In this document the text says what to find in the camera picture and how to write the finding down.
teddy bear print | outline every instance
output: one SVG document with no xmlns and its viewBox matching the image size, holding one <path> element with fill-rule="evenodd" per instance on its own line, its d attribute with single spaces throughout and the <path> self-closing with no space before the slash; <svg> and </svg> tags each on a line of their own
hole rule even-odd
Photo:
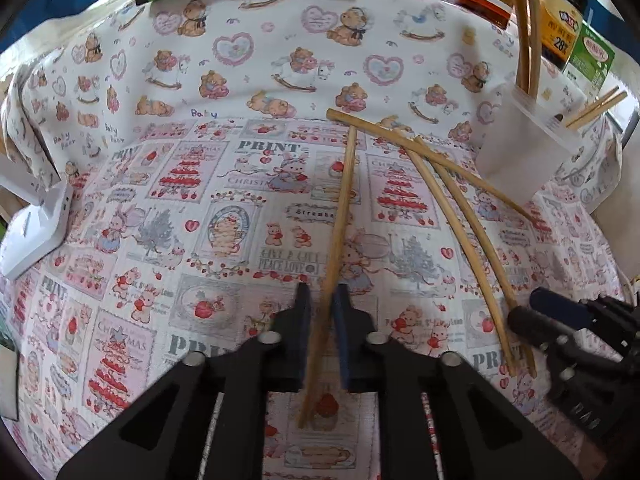
<svg viewBox="0 0 640 480">
<path fill-rule="evenodd" d="M 209 70 L 200 77 L 200 95 L 209 99 L 220 99 L 229 95 L 226 79 L 219 73 Z"/>
<path fill-rule="evenodd" d="M 447 91 L 440 85 L 427 88 L 424 101 L 431 106 L 440 106 L 447 103 Z"/>
<path fill-rule="evenodd" d="M 178 27 L 178 35 L 196 38 L 206 32 L 207 6 L 201 0 L 191 0 L 183 10 L 184 22 Z"/>
<path fill-rule="evenodd" d="M 89 128 L 97 128 L 100 125 L 98 116 L 94 114 L 81 114 L 78 112 L 78 124 Z"/>
<path fill-rule="evenodd" d="M 422 312 L 417 307 L 409 305 L 391 322 L 391 337 L 410 348 L 415 348 L 418 345 L 418 334 L 414 333 L 414 330 L 417 332 L 416 325 L 421 317 Z"/>
<path fill-rule="evenodd" d="M 469 142 L 473 130 L 469 121 L 456 124 L 455 128 L 449 131 L 449 139 L 457 140 L 458 142 Z"/>
<path fill-rule="evenodd" d="M 44 73 L 44 70 L 39 68 L 36 72 L 36 76 L 38 77 L 38 86 L 46 86 L 47 85 L 47 76 Z"/>
<path fill-rule="evenodd" d="M 361 112 L 367 104 L 365 99 L 369 97 L 358 83 L 343 86 L 340 95 L 335 97 L 335 105 L 345 112 Z"/>
<path fill-rule="evenodd" d="M 84 54 L 84 60 L 87 63 L 94 63 L 102 59 L 102 50 L 100 49 L 100 40 L 95 32 L 91 32 L 84 42 L 86 47 L 86 53 Z"/>
<path fill-rule="evenodd" d="M 311 236 L 299 225 L 295 226 L 293 232 L 293 246 L 297 249 L 301 247 L 311 247 Z"/>
<path fill-rule="evenodd" d="M 129 292 L 129 287 L 134 284 L 136 280 L 139 280 L 142 275 L 140 274 L 137 267 L 133 267 L 125 272 L 123 275 L 118 276 L 116 278 L 116 283 L 113 285 L 111 289 L 113 293 L 118 296 L 121 300 L 127 299 L 127 294 Z M 117 308 L 122 308 L 124 303 L 119 301 L 116 305 Z"/>
<path fill-rule="evenodd" d="M 169 72 L 177 63 L 177 57 L 170 50 L 158 50 L 154 57 L 154 65 L 162 72 Z"/>
<path fill-rule="evenodd" d="M 318 60 L 314 57 L 314 53 L 301 46 L 289 54 L 289 59 L 289 66 L 293 72 L 306 74 L 318 65 Z"/>
<path fill-rule="evenodd" d="M 364 33 L 373 26 L 373 17 L 362 7 L 350 7 L 340 15 L 342 25 L 329 30 L 326 36 L 346 46 L 362 44 Z"/>
<path fill-rule="evenodd" d="M 118 101 L 118 94 L 112 85 L 107 88 L 107 110 L 112 114 L 116 113 L 120 108 L 120 101 Z"/>
<path fill-rule="evenodd" d="M 269 97 L 264 90 L 254 94 L 246 105 L 251 110 L 270 115 L 274 119 L 290 119 L 296 114 L 296 109 L 292 105 L 283 99 Z"/>
<path fill-rule="evenodd" d="M 69 118 L 69 110 L 66 109 L 64 103 L 58 101 L 56 105 L 56 119 L 59 121 L 66 121 Z"/>
<path fill-rule="evenodd" d="M 486 82 L 489 81 L 490 75 L 491 70 L 489 69 L 489 64 L 485 61 L 481 61 L 474 66 L 472 73 L 463 77 L 460 82 L 467 90 L 477 94 L 482 90 L 482 88 L 484 88 Z"/>
<path fill-rule="evenodd" d="M 168 117 L 174 113 L 174 107 L 162 101 L 149 100 L 143 95 L 138 101 L 136 115 L 157 115 L 158 117 Z"/>
</svg>

clear plastic container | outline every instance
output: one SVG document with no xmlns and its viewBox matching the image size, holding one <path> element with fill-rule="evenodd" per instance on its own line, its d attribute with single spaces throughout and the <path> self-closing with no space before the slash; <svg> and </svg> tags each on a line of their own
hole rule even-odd
<svg viewBox="0 0 640 480">
<path fill-rule="evenodd" d="M 582 139 L 513 83 L 502 86 L 502 106 L 476 158 L 478 173 L 523 205 L 580 149 Z"/>
</svg>

rocking horse print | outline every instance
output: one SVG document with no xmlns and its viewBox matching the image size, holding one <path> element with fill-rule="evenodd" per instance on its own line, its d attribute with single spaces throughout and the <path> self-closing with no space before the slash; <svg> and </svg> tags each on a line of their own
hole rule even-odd
<svg viewBox="0 0 640 480">
<path fill-rule="evenodd" d="M 142 69 L 145 80 L 152 85 L 169 90 L 182 88 L 180 74 L 186 74 L 190 56 L 174 56 L 171 50 L 158 50 L 154 60 Z"/>
<path fill-rule="evenodd" d="M 288 56 L 273 61 L 271 66 L 278 71 L 271 77 L 279 84 L 303 92 L 315 92 L 316 78 L 326 81 L 335 68 L 332 61 L 318 61 L 313 52 L 302 47 L 297 47 Z"/>
</svg>

screw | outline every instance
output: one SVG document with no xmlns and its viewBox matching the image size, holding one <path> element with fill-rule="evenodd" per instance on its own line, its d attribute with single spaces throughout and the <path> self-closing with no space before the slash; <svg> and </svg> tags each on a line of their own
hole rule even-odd
<svg viewBox="0 0 640 480">
<path fill-rule="evenodd" d="M 383 345 L 389 341 L 389 336 L 382 332 L 369 332 L 367 334 L 367 342 L 372 345 Z"/>
<path fill-rule="evenodd" d="M 282 336 L 278 332 L 269 330 L 268 332 L 262 332 L 258 336 L 258 341 L 263 345 L 275 345 L 282 340 Z"/>
<path fill-rule="evenodd" d="M 568 381 L 573 378 L 575 375 L 575 370 L 573 368 L 565 368 L 560 372 L 560 379 L 563 381 Z"/>
<path fill-rule="evenodd" d="M 182 362 L 187 366 L 200 366 L 204 363 L 206 357 L 202 352 L 189 352 L 184 356 Z"/>
<path fill-rule="evenodd" d="M 440 357 L 442 363 L 445 366 L 449 366 L 455 368 L 456 366 L 460 366 L 462 364 L 462 358 L 457 352 L 444 352 Z"/>
</svg>

bamboo stick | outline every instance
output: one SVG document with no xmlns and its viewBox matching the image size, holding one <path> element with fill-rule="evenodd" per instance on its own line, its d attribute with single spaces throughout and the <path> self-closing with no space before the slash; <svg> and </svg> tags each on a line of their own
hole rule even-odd
<svg viewBox="0 0 640 480">
<path fill-rule="evenodd" d="M 518 71 L 516 85 L 529 93 L 529 21 L 527 19 L 527 0 L 513 0 L 518 21 Z"/>
<path fill-rule="evenodd" d="M 611 110 L 615 105 L 622 102 L 624 99 L 626 99 L 626 96 L 626 92 L 620 92 L 618 95 L 609 99 L 607 102 L 601 103 L 599 107 L 593 109 L 591 112 L 584 114 L 580 119 L 572 123 L 571 126 L 569 126 L 569 129 L 579 130 L 581 127 L 586 126 L 591 121 L 597 119 L 602 114 Z"/>
<path fill-rule="evenodd" d="M 411 139 L 407 139 L 396 132 L 387 130 L 382 126 L 377 126 L 376 124 L 369 123 L 369 121 L 365 121 L 359 117 L 355 117 L 349 114 L 345 114 L 343 112 L 339 112 L 338 110 L 334 110 L 333 108 L 329 108 L 326 111 L 326 118 L 331 121 L 338 121 L 340 123 L 356 126 L 357 129 L 362 130 L 368 133 L 369 135 L 372 135 L 375 137 L 383 137 L 384 139 L 389 140 L 390 142 L 398 146 L 402 146 L 406 150 L 413 150 L 414 152 L 419 153 L 421 156 L 428 158 L 430 162 L 436 162 L 437 164 L 444 166 L 448 170 L 451 170 L 459 174 L 460 176 L 462 176 L 473 186 L 479 187 L 480 189 L 484 189 L 486 192 L 499 198 L 505 204 L 510 206 L 512 209 L 516 210 L 518 213 L 520 213 L 522 216 L 524 216 L 524 218 L 526 218 L 530 222 L 536 222 L 536 219 L 533 218 L 533 216 L 527 213 L 521 206 L 516 204 L 503 192 L 495 189 L 494 186 L 482 180 L 482 178 L 480 178 L 479 176 L 476 176 L 470 171 L 467 171 L 464 168 L 461 168 L 455 162 L 450 161 L 448 158 L 442 155 L 439 155 L 438 153 L 434 152 L 432 149 L 428 148 L 427 146 L 417 144 L 415 141 Z"/>
<path fill-rule="evenodd" d="M 511 345 L 509 343 L 509 336 L 507 335 L 507 331 L 504 326 L 504 318 L 502 317 L 502 312 L 500 307 L 494 298 L 494 292 L 491 289 L 491 285 L 486 278 L 484 273 L 484 267 L 482 266 L 482 261 L 480 260 L 480 256 L 476 253 L 476 250 L 471 245 L 469 238 L 466 236 L 465 229 L 462 226 L 462 222 L 456 215 L 456 212 L 453 211 L 449 200 L 445 196 L 444 192 L 440 189 L 435 177 L 428 170 L 426 164 L 422 160 L 422 157 L 418 155 L 418 153 L 407 150 L 407 155 L 411 159 L 412 163 L 415 166 L 415 169 L 418 170 L 420 176 L 424 180 L 424 183 L 429 187 L 431 194 L 436 199 L 436 202 L 440 205 L 442 212 L 447 218 L 453 233 L 456 235 L 462 250 L 466 255 L 466 259 L 469 262 L 469 266 L 471 270 L 474 272 L 476 276 L 476 280 L 478 280 L 478 285 L 480 286 L 480 290 L 482 291 L 482 295 L 484 296 L 484 300 L 486 301 L 486 306 L 489 309 L 489 313 L 491 314 L 492 319 L 494 320 L 495 331 L 498 333 L 498 339 L 500 340 L 500 347 L 502 348 L 502 352 L 504 353 L 505 360 L 507 361 L 507 368 L 509 369 L 509 375 L 511 377 L 515 377 L 517 374 L 517 362 L 513 353 L 511 352 Z"/>
<path fill-rule="evenodd" d="M 593 103 L 591 103 L 590 105 L 585 106 L 582 110 L 580 110 L 577 115 L 575 115 L 574 117 L 572 117 L 571 119 L 567 119 L 564 121 L 563 125 L 566 128 L 571 127 L 571 125 L 573 123 L 575 123 L 576 121 L 580 120 L 582 117 L 584 117 L 586 114 L 588 114 L 589 112 L 591 112 L 592 110 L 595 110 L 596 108 L 598 108 L 602 103 L 605 103 L 608 99 L 611 99 L 613 97 L 613 95 L 618 91 L 620 87 L 615 86 L 614 88 L 612 88 L 611 90 L 609 90 L 606 94 L 604 94 L 602 97 L 596 99 Z"/>
<path fill-rule="evenodd" d="M 531 22 L 531 70 L 529 73 L 529 96 L 538 98 L 540 87 L 540 66 L 542 64 L 542 39 L 540 37 L 540 0 L 529 0 L 529 19 Z"/>
<path fill-rule="evenodd" d="M 419 144 L 425 145 L 424 139 L 421 137 L 416 137 L 415 141 Z M 447 170 L 435 162 L 432 162 L 431 165 L 433 166 L 433 169 L 436 170 L 436 173 L 438 173 L 440 179 L 451 193 L 453 200 L 455 200 L 458 204 L 460 210 L 462 211 L 462 214 L 466 218 L 466 221 L 469 222 L 471 229 L 476 235 L 476 238 L 478 239 L 478 242 L 480 243 L 484 254 L 486 254 L 486 257 L 489 260 L 491 268 L 494 270 L 495 277 L 498 279 L 498 283 L 500 283 L 500 287 L 502 288 L 502 292 L 504 293 L 504 299 L 506 300 L 509 310 L 515 308 L 516 306 L 518 306 L 518 300 L 516 298 L 515 292 L 513 291 L 513 287 L 511 286 L 511 282 L 504 272 L 504 267 L 500 262 L 500 258 L 498 258 L 498 254 L 495 252 L 494 245 L 491 243 L 491 240 L 489 240 L 484 227 L 482 227 L 478 216 L 476 216 L 476 212 L 466 200 L 465 195 L 462 193 L 462 191 L 460 191 L 460 188 L 454 182 L 453 178 L 450 176 Z M 529 345 L 524 344 L 524 354 L 527 360 L 529 375 L 535 379 L 538 375 L 538 372 L 536 371 L 536 361 L 533 357 L 533 352 L 531 351 Z"/>
<path fill-rule="evenodd" d="M 347 147 L 344 151 L 344 169 L 338 195 L 338 209 L 335 214 L 334 229 L 331 233 L 329 259 L 326 265 L 324 282 L 320 293 L 319 309 L 313 323 L 309 352 L 306 361 L 305 389 L 302 410 L 298 417 L 298 427 L 304 428 L 311 414 L 313 402 L 316 399 L 316 389 L 322 367 L 322 355 L 326 348 L 331 326 L 331 297 L 340 278 L 342 266 L 342 246 L 349 219 L 349 202 L 351 199 L 351 184 L 356 159 L 356 144 L 358 131 L 355 126 L 349 127 Z"/>
</svg>

